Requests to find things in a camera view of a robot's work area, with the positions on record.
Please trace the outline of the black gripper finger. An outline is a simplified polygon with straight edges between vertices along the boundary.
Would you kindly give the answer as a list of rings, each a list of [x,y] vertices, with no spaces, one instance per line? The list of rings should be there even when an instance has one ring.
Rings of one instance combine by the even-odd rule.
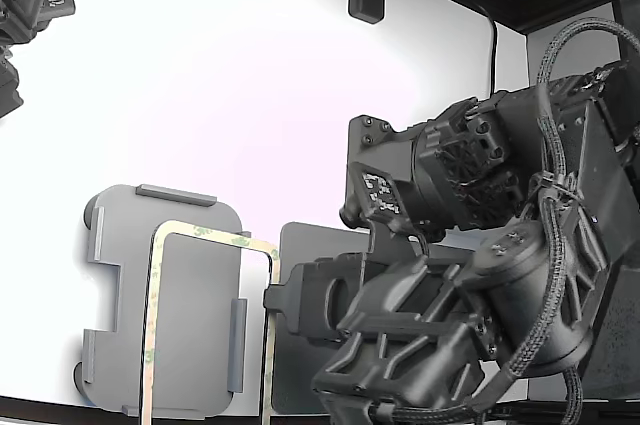
[[[263,306],[285,318],[293,318],[296,312],[296,285],[270,284],[264,291]]]

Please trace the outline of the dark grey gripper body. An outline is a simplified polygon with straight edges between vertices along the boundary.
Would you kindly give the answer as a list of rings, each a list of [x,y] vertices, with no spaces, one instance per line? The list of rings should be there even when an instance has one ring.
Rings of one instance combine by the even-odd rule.
[[[285,283],[296,285],[287,330],[311,342],[339,342],[336,327],[362,285],[400,260],[422,253],[409,237],[376,240],[363,232],[299,222],[285,225]]]

